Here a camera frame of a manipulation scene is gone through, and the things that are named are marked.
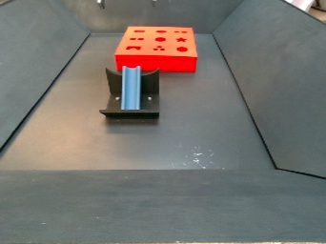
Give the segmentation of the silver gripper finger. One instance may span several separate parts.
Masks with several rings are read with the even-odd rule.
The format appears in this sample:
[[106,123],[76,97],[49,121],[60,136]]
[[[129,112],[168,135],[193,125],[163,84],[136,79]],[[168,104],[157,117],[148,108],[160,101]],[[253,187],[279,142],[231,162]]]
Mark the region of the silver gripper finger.
[[151,0],[151,5],[155,7],[157,0]]
[[104,9],[104,0],[96,0],[96,3],[101,9]]

